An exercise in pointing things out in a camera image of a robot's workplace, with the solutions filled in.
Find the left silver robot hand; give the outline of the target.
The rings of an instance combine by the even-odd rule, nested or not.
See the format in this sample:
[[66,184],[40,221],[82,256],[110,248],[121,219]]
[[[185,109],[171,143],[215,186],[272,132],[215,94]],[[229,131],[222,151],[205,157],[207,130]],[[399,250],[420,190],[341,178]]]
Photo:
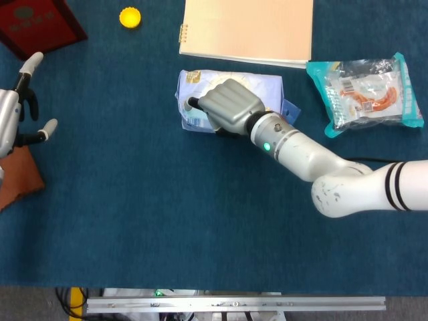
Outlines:
[[39,104],[35,92],[29,87],[31,77],[43,60],[38,51],[28,58],[18,73],[12,89],[1,90],[1,158],[10,155],[15,147],[39,144],[50,139],[58,126],[58,120],[52,118],[34,134],[19,133],[19,123],[25,118],[23,103],[29,105],[31,119],[39,118]]

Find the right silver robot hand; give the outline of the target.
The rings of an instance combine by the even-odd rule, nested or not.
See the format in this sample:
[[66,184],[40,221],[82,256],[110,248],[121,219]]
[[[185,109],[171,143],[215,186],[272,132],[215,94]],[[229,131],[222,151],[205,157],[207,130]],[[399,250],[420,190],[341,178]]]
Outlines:
[[204,112],[220,136],[246,136],[251,125],[268,113],[258,96],[233,79],[217,85],[201,98],[188,98],[186,107]]

